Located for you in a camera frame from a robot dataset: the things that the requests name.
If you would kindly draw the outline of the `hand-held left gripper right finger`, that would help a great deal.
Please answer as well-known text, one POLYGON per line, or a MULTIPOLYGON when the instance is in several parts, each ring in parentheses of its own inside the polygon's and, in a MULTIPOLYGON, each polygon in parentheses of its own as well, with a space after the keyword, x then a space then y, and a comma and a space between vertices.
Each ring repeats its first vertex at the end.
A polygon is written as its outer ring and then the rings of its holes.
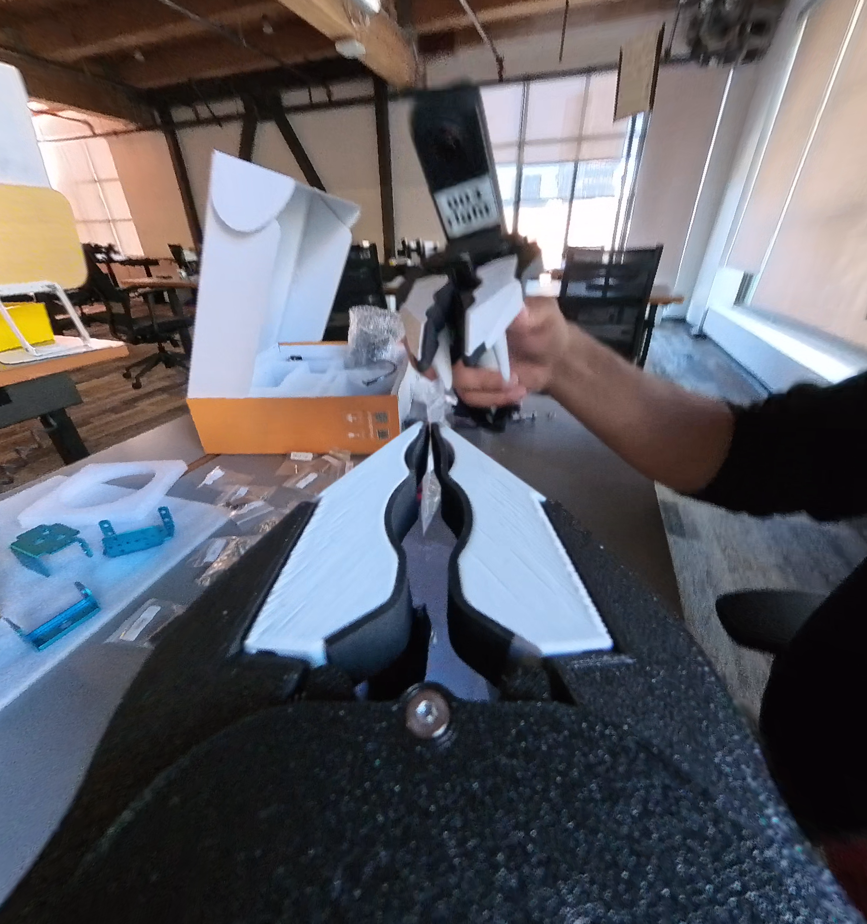
POLYGON ((431 430, 443 518, 455 534, 448 626, 459 657, 608 653, 613 639, 545 497, 454 430, 431 430))

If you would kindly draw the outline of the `teal claw-shaped bracket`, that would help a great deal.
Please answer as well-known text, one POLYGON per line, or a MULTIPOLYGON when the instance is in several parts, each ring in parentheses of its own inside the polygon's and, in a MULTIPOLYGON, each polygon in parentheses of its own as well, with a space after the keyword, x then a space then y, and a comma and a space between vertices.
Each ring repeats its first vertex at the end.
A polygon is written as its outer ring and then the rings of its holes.
POLYGON ((79 546, 86 557, 93 557, 90 545, 78 529, 64 524, 40 524, 20 533, 9 545, 15 559, 26 569, 43 577, 52 572, 46 557, 72 546, 79 546))

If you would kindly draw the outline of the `blue holed U bracket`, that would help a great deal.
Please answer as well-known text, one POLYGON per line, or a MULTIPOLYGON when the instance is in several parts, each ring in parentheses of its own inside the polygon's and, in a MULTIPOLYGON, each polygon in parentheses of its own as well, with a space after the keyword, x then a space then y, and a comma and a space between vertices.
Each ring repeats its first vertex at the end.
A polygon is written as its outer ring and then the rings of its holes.
POLYGON ((122 533, 116 532, 110 520, 101 520, 98 525, 102 533, 104 556, 119 558, 132 553, 148 551, 171 539, 174 536, 175 526, 169 507, 162 505, 158 508, 158 514, 161 518, 160 525, 144 526, 122 533))

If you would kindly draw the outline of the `clear bubble wrap bundle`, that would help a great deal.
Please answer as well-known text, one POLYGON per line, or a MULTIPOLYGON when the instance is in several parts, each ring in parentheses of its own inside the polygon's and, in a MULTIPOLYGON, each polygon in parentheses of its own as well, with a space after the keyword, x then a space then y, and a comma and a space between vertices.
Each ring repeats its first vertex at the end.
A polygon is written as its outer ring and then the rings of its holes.
POLYGON ((404 325, 397 312, 372 305, 349 309, 347 368, 363 368, 384 362, 397 364, 404 354, 404 325))

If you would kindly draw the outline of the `small blue U bracket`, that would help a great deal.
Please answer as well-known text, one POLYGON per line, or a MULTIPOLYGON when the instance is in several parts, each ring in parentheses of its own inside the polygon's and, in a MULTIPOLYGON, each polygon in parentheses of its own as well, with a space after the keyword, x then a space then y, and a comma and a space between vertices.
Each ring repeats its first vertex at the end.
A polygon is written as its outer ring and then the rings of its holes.
POLYGON ((86 623, 87 620, 93 618, 101 609, 98 600, 86 585, 80 581, 76 581, 74 585, 80 594, 80 598, 70 607, 65 608, 33 630, 24 630, 6 617, 1 619, 32 649, 39 652, 44 651, 74 629, 86 623))

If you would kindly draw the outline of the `pile of small hardware bags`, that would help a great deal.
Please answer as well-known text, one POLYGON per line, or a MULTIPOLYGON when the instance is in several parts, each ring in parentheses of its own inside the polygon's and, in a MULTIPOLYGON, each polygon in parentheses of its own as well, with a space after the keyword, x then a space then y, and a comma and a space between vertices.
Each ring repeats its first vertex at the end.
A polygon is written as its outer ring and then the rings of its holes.
POLYGON ((296 451, 281 456, 271 475, 219 464, 201 481, 214 505, 227 514, 227 532, 205 540, 189 559, 196 583, 208 588, 295 511, 311 505, 362 460, 346 449, 296 451))

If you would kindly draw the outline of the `person's right hand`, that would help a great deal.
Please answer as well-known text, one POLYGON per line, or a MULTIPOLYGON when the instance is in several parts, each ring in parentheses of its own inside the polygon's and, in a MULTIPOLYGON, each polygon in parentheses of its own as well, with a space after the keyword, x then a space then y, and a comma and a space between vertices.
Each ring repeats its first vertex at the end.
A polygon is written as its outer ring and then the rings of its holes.
POLYGON ((453 390, 471 408, 517 405, 525 396, 552 386, 577 332, 556 299, 529 296, 506 330, 508 376, 458 362, 453 366, 453 390))

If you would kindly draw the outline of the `orange and white cardboard box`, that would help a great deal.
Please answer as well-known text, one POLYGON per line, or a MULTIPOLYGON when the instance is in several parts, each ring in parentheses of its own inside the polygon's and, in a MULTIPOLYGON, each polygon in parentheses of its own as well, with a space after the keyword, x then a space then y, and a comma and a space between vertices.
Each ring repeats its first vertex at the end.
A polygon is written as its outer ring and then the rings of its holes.
POLYGON ((221 151, 210 158, 187 404, 206 452, 370 455, 411 408, 404 348, 324 341, 358 205, 221 151))

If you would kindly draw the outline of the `black mesh-back chair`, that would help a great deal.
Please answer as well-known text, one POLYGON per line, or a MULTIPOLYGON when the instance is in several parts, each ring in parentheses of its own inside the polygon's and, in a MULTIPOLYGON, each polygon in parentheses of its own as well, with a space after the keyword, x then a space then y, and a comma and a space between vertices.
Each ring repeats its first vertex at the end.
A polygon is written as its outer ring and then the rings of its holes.
POLYGON ((567 320, 644 366, 654 325, 651 293, 663 251, 566 248, 558 303, 567 320))

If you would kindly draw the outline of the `person's right forearm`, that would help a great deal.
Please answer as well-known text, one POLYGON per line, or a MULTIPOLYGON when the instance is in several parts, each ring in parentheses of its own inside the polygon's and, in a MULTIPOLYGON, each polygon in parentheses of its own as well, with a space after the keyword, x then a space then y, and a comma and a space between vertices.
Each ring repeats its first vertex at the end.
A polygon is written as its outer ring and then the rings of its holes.
POLYGON ((649 479, 734 512, 867 515, 867 371, 741 407, 638 369, 568 327, 550 392, 649 479))

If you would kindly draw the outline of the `beige roller window blinds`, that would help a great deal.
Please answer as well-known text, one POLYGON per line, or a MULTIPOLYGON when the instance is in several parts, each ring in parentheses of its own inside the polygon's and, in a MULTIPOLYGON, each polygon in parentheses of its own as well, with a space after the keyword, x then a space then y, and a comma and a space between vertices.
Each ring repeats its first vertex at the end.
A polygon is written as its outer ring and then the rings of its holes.
POLYGON ((867 1, 788 2, 723 263, 747 305, 867 350, 867 1))

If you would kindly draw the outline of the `grey desk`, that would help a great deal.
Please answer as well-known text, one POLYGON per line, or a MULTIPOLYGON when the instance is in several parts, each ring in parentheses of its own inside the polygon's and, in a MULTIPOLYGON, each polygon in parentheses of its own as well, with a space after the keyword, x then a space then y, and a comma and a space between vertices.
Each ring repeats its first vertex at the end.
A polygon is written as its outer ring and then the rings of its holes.
MULTIPOLYGON (((654 484, 554 400, 524 404, 536 420, 467 439, 578 523, 638 575, 674 616, 682 607, 654 484)), ((83 641, 0 711, 0 905, 51 837, 149 649, 109 642, 136 609, 83 641)))

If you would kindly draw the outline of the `small clear zip bag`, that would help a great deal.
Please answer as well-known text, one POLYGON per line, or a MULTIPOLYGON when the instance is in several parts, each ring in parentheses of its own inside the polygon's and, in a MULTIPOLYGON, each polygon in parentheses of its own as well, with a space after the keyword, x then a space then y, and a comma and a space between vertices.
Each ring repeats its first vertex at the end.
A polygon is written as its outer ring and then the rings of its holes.
POLYGON ((434 427, 444 425, 447 420, 447 394, 439 379, 428 378, 425 374, 411 367, 413 373, 411 384, 412 413, 418 420, 423 420, 427 427, 427 449, 423 477, 420 481, 419 518, 421 533, 426 534, 440 506, 441 488, 436 474, 434 458, 434 427))

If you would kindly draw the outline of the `wooden office desk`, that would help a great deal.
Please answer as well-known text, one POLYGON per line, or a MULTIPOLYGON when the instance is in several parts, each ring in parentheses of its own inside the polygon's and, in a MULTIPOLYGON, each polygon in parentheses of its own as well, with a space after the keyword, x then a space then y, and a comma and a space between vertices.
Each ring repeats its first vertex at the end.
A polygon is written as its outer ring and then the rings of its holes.
POLYGON ((82 403, 71 375, 106 362, 125 359, 127 345, 96 341, 85 353, 34 359, 20 365, 0 363, 0 430, 24 422, 40 423, 65 465, 90 455, 68 410, 82 403))

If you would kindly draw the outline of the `black high-back chair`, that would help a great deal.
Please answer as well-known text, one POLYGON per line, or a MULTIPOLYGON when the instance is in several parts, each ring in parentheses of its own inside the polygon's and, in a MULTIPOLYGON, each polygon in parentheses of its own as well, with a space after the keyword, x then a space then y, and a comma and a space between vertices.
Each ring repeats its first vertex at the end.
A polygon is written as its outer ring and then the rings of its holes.
POLYGON ((352 244, 349 248, 325 327, 324 341, 346 341, 350 309, 359 306, 387 309, 378 249, 368 240, 352 244))

